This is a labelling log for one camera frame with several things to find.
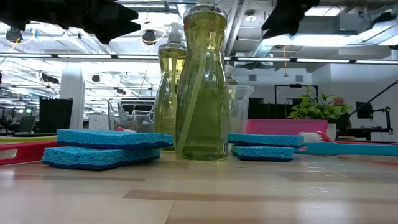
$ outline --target wooden surface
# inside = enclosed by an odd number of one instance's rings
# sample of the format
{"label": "wooden surface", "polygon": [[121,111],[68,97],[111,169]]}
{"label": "wooden surface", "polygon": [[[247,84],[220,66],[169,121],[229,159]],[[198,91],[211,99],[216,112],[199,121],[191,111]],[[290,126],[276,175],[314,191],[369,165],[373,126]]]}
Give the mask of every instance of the wooden surface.
{"label": "wooden surface", "polygon": [[397,224],[396,159],[178,161],[104,172],[0,167],[4,224]]}

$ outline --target pink container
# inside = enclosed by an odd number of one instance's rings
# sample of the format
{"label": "pink container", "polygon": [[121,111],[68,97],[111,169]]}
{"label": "pink container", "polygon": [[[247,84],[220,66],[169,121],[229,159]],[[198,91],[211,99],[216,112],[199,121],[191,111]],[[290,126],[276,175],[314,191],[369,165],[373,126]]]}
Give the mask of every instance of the pink container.
{"label": "pink container", "polygon": [[247,134],[298,135],[300,132],[326,133],[327,120],[309,119],[250,119]]}

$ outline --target potted plant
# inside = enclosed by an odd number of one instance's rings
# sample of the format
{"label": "potted plant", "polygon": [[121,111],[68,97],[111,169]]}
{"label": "potted plant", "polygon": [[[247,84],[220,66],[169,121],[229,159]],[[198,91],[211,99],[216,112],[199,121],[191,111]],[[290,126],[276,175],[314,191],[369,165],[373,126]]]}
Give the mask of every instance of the potted plant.
{"label": "potted plant", "polygon": [[293,119],[325,119],[328,121],[328,137],[330,139],[336,138],[336,122],[344,114],[348,113],[349,106],[342,103],[335,106],[331,100],[335,95],[326,96],[321,94],[320,98],[311,92],[310,87],[307,87],[307,94],[301,95],[302,102],[294,106],[293,112],[288,118]]}

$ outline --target sponge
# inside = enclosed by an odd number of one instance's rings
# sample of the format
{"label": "sponge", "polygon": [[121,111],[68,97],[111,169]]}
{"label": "sponge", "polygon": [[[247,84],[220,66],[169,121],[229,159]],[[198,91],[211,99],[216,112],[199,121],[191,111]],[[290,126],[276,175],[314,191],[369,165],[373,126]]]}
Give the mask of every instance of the sponge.
{"label": "sponge", "polygon": [[90,149],[158,149],[173,145],[173,136],[110,130],[58,130],[57,143]]}
{"label": "sponge", "polygon": [[233,146],[232,154],[249,161],[291,161],[294,147],[274,146]]}
{"label": "sponge", "polygon": [[46,148],[43,163],[56,168],[108,170],[158,159],[160,149],[85,149],[81,147]]}
{"label": "sponge", "polygon": [[303,136],[274,136],[257,134],[229,134],[228,142],[241,146],[288,146],[302,147]]}

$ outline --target glass bottle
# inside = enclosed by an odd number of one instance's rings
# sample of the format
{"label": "glass bottle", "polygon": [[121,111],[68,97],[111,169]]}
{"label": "glass bottle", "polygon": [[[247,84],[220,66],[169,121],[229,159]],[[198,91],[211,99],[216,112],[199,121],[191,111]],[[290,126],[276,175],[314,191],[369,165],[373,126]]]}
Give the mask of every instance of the glass bottle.
{"label": "glass bottle", "polygon": [[[175,110],[177,104],[177,87],[187,51],[181,44],[180,30],[182,25],[172,23],[169,39],[159,47],[159,62],[162,71],[155,101],[154,132],[175,135]],[[163,148],[174,152],[174,147]]]}
{"label": "glass bottle", "polygon": [[175,153],[179,159],[228,156],[228,100],[221,64],[225,13],[197,0],[184,15],[187,57],[177,91]]}

